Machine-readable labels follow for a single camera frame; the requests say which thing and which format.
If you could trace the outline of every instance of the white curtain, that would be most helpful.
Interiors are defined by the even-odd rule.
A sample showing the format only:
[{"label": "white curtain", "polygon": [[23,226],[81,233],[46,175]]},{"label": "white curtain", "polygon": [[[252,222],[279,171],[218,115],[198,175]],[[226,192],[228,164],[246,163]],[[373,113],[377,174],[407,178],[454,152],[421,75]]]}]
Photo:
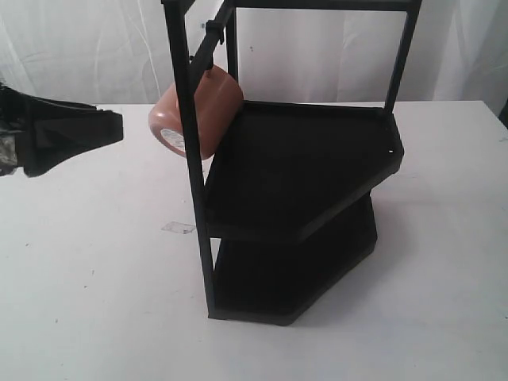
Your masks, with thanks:
[{"label": "white curtain", "polygon": [[[220,0],[187,15],[190,51]],[[384,100],[403,13],[239,10],[250,99]],[[216,51],[225,67],[225,48]],[[89,103],[156,102],[172,82],[159,0],[0,0],[0,73],[29,94]],[[398,100],[508,98],[508,0],[423,0]]]}]

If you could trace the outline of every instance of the black metal frame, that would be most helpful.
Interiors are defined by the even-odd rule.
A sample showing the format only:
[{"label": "black metal frame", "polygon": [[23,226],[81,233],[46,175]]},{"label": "black metal frame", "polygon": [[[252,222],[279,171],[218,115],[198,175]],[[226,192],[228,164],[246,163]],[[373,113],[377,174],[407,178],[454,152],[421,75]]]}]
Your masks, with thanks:
[{"label": "black metal frame", "polygon": [[206,222],[206,193],[202,175],[194,93],[198,88],[201,77],[213,59],[217,44],[224,41],[224,28],[227,43],[228,71],[233,78],[238,79],[237,8],[406,12],[406,23],[384,107],[385,116],[392,117],[421,8],[421,0],[224,0],[216,17],[207,23],[206,36],[191,63],[185,28],[185,13],[192,7],[194,0],[162,0],[162,3],[164,5],[167,34],[171,46],[171,58],[183,124],[183,136],[187,153],[190,186],[194,200],[194,213],[206,301],[209,315],[213,317],[215,312],[214,264],[210,246],[210,235]]}]

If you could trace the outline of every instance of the white table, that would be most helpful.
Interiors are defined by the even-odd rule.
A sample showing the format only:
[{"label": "white table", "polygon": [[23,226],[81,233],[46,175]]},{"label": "white table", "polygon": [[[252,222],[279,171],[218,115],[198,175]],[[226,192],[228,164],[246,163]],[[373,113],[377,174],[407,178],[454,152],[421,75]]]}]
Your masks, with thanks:
[{"label": "white table", "polygon": [[508,379],[508,131],[481,102],[396,107],[377,249],[294,325],[206,318],[185,161],[125,140],[0,179],[0,380]]}]

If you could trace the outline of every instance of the white fabric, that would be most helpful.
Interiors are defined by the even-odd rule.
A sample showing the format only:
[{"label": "white fabric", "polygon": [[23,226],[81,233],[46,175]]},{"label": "white fabric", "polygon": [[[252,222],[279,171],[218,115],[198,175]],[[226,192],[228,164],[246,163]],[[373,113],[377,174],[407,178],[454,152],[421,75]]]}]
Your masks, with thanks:
[{"label": "white fabric", "polygon": [[[190,52],[219,0],[187,15]],[[384,100],[403,13],[239,10],[248,98]],[[508,1],[424,0],[398,100],[508,97]],[[225,49],[217,62],[225,67]],[[30,94],[89,103],[156,102],[172,82],[158,0],[0,0],[0,73]]]}]

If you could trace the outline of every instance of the sticker label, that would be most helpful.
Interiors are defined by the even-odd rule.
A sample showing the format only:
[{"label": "sticker label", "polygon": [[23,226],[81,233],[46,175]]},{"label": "sticker label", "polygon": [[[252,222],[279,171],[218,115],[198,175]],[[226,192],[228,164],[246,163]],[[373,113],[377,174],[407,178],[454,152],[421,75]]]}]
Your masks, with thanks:
[{"label": "sticker label", "polygon": [[160,135],[173,147],[185,152],[185,142],[183,136],[171,129],[163,129],[160,131]]}]

